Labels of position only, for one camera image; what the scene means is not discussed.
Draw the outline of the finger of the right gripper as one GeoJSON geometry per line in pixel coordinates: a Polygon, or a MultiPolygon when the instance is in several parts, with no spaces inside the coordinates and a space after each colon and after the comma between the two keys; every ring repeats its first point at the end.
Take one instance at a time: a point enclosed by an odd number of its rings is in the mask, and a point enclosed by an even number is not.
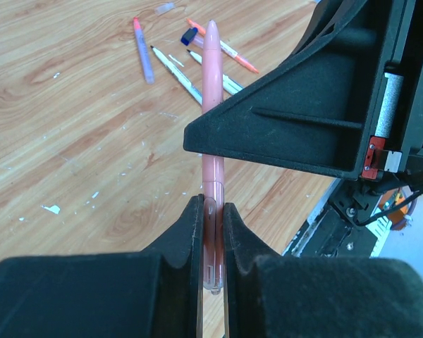
{"type": "Polygon", "coordinates": [[[357,179],[397,29],[397,1],[319,2],[289,57],[188,124],[184,149],[357,179]]]}

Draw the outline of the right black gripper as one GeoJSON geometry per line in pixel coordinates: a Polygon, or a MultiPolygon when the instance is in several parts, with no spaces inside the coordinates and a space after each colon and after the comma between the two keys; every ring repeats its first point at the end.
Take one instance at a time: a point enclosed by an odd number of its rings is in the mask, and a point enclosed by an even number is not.
{"type": "Polygon", "coordinates": [[[423,194],[423,1],[367,1],[364,18],[375,33],[374,123],[386,126],[384,146],[374,150],[378,177],[370,194],[409,186],[423,194]]]}

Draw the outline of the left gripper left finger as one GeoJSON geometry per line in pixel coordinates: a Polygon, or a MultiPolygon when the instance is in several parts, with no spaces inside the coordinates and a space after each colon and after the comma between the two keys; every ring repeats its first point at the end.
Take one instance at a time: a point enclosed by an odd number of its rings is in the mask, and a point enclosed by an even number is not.
{"type": "Polygon", "coordinates": [[[0,337],[201,337],[203,197],[145,249],[0,262],[0,337]]]}

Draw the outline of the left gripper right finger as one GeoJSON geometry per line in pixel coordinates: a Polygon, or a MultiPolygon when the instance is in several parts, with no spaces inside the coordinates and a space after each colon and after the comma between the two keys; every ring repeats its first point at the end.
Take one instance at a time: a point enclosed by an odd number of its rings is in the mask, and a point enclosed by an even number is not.
{"type": "Polygon", "coordinates": [[[385,258],[284,257],[223,212],[227,337],[423,337],[423,281],[385,258]]]}

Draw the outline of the pink pen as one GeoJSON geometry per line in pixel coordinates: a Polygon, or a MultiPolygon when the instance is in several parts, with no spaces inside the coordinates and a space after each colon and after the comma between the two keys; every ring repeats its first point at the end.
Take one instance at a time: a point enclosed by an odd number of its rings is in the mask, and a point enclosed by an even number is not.
{"type": "MultiPolygon", "coordinates": [[[[217,24],[208,23],[202,52],[202,113],[206,114],[223,101],[223,64],[217,24]]],[[[211,294],[223,289],[223,207],[224,159],[202,155],[204,192],[204,264],[203,284],[211,294]]]]}

